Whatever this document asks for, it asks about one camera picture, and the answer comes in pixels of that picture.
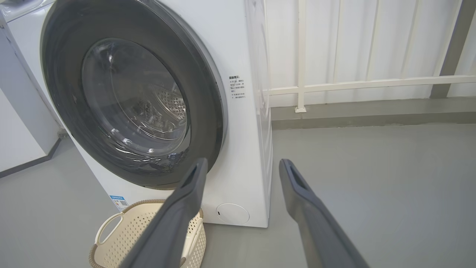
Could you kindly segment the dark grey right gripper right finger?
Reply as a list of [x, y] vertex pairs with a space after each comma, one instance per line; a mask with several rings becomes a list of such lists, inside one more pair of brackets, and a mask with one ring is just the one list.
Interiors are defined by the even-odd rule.
[[350, 238], [289, 159], [279, 161], [288, 214], [299, 226], [309, 268], [368, 268]]

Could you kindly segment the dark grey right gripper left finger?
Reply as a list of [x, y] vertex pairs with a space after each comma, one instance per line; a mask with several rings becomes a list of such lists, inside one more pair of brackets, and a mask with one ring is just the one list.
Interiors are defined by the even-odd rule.
[[189, 221], [199, 212], [208, 161], [199, 158], [151, 220], [121, 268], [178, 268]]

